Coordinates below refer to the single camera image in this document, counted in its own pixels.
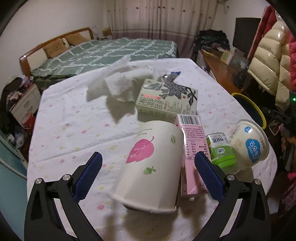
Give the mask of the cream puffer jacket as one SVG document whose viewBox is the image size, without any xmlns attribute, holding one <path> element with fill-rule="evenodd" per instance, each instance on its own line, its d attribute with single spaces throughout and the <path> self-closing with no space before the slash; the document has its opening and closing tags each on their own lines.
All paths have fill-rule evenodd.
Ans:
<svg viewBox="0 0 296 241">
<path fill-rule="evenodd" d="M 275 96 L 275 105 L 284 112 L 290 105 L 290 46 L 288 27 L 277 20 L 260 40 L 248 73 L 259 86 Z"/>
</svg>

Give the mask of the white plastic bowl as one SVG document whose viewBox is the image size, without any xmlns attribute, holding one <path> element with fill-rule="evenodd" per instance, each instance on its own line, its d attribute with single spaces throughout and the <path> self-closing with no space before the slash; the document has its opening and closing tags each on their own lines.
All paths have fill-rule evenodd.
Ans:
<svg viewBox="0 0 296 241">
<path fill-rule="evenodd" d="M 241 171 L 253 167 L 268 157 L 267 136 L 252 120 L 241 119 L 230 135 L 229 141 Z"/>
</svg>

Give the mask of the white tissue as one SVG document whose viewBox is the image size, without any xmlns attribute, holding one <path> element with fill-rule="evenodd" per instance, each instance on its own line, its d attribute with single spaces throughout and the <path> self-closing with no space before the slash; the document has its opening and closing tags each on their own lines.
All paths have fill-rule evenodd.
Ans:
<svg viewBox="0 0 296 241">
<path fill-rule="evenodd" d="M 92 101 L 109 94 L 122 102 L 135 102 L 145 79 L 152 79 L 154 71 L 150 66 L 129 65 L 131 58 L 122 57 L 101 70 L 87 84 L 86 99 Z"/>
</svg>

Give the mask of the brown pillow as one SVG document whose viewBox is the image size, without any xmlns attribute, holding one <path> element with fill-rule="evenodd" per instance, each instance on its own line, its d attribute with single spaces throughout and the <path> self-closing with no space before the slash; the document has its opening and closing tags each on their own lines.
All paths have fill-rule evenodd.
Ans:
<svg viewBox="0 0 296 241">
<path fill-rule="evenodd" d="M 60 54 L 66 52 L 68 48 L 65 46 L 62 39 L 56 39 L 43 47 L 47 58 L 53 59 Z"/>
<path fill-rule="evenodd" d="M 89 41 L 86 37 L 82 36 L 80 33 L 67 35 L 65 39 L 67 40 L 68 44 L 71 46 L 77 46 L 81 43 Z"/>
</svg>

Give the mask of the green white tea box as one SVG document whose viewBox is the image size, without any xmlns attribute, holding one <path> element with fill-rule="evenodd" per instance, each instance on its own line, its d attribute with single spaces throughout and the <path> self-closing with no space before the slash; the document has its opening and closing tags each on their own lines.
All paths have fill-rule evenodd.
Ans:
<svg viewBox="0 0 296 241">
<path fill-rule="evenodd" d="M 174 82 L 146 79 L 135 102 L 139 113 L 174 122 L 179 114 L 195 115 L 198 91 Z"/>
</svg>

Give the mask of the pile of clothes on dresser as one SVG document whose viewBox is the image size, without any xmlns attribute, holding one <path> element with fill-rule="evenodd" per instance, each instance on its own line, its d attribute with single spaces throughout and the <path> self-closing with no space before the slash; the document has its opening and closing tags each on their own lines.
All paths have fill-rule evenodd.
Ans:
<svg viewBox="0 0 296 241">
<path fill-rule="evenodd" d="M 212 29 L 200 31 L 193 42 L 192 58 L 197 57 L 200 50 L 221 57 L 225 51 L 230 50 L 229 40 L 223 31 Z"/>
</svg>

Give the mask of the wooden bed with headboard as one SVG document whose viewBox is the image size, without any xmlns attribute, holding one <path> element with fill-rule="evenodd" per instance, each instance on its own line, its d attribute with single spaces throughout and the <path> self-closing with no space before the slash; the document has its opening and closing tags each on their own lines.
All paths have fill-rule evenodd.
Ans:
<svg viewBox="0 0 296 241">
<path fill-rule="evenodd" d="M 39 90 L 67 78 L 106 67 L 124 56 L 132 61 L 177 58 L 177 44 L 168 40 L 127 37 L 95 40 L 90 28 L 75 30 L 38 45 L 20 57 L 22 72 Z"/>
</svg>

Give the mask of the tissue box on far nightstand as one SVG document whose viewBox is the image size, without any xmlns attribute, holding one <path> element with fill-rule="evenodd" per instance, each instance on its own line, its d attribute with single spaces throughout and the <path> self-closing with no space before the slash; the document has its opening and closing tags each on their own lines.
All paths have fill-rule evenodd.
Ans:
<svg viewBox="0 0 296 241">
<path fill-rule="evenodd" d="M 102 30 L 102 33 L 103 33 L 104 37 L 111 36 L 112 35 L 111 28 L 109 28 L 109 27 L 104 28 Z"/>
</svg>

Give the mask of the white bedside cabinet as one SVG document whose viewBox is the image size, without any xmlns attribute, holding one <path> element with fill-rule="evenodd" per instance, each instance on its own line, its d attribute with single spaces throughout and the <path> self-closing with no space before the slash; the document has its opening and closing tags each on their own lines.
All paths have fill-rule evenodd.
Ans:
<svg viewBox="0 0 296 241">
<path fill-rule="evenodd" d="M 37 85 L 33 84 L 18 102 L 11 107 L 10 113 L 21 125 L 23 118 L 27 113 L 34 114 L 38 110 L 40 99 L 41 93 L 39 92 Z"/>
</svg>

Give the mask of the pink drink carton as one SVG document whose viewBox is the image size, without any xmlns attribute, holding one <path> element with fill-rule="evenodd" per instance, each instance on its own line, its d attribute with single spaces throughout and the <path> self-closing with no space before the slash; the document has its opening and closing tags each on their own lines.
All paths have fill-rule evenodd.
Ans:
<svg viewBox="0 0 296 241">
<path fill-rule="evenodd" d="M 184 136 L 184 154 L 181 168 L 181 196 L 194 199 L 208 193 L 196 166 L 195 156 L 202 151 L 210 158 L 203 126 L 198 115 L 179 114 L 175 120 Z"/>
</svg>

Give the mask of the silver foil wrapper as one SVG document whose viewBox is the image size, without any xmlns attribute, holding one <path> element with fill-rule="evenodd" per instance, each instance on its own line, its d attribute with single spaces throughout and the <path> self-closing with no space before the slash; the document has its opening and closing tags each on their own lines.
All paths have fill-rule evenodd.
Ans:
<svg viewBox="0 0 296 241">
<path fill-rule="evenodd" d="M 162 82 L 162 83 L 173 82 L 174 79 L 176 79 L 180 74 L 181 74 L 180 71 L 173 71 L 173 72 L 170 72 L 170 73 L 166 73 L 163 76 L 160 76 L 158 78 L 158 82 Z"/>
</svg>

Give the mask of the brown pillow right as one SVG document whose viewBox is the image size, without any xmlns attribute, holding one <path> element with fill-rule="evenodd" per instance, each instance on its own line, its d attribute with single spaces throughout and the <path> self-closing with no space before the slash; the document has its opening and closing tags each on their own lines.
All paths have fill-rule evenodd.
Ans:
<svg viewBox="0 0 296 241">
<path fill-rule="evenodd" d="M 89 41 L 86 37 L 82 36 L 80 33 L 67 35 L 65 39 L 67 40 L 68 44 L 71 46 L 77 46 L 81 43 Z"/>
</svg>

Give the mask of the white paper cup pink leaf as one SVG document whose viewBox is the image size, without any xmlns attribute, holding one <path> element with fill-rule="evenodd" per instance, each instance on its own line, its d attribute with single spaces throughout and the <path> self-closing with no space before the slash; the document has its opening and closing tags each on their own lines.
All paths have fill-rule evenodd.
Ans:
<svg viewBox="0 0 296 241">
<path fill-rule="evenodd" d="M 178 126 L 160 120 L 144 123 L 108 196 L 133 210 L 176 212 L 183 152 Z"/>
</svg>

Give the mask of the green yogurt bottle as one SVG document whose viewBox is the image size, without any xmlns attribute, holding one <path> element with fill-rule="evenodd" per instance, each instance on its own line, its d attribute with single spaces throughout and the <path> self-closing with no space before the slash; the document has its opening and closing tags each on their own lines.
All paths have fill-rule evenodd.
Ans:
<svg viewBox="0 0 296 241">
<path fill-rule="evenodd" d="M 225 174 L 239 172 L 238 162 L 233 149 L 224 133 L 212 133 L 206 136 L 211 162 L 219 166 Z"/>
</svg>

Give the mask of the pink white curtain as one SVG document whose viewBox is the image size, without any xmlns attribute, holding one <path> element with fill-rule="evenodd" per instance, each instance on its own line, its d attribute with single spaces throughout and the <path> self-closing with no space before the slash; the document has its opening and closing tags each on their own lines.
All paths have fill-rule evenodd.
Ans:
<svg viewBox="0 0 296 241">
<path fill-rule="evenodd" d="M 190 58 L 200 31 L 212 27 L 218 8 L 211 0 L 105 1 L 108 26 L 114 39 L 170 40 L 180 57 Z"/>
</svg>

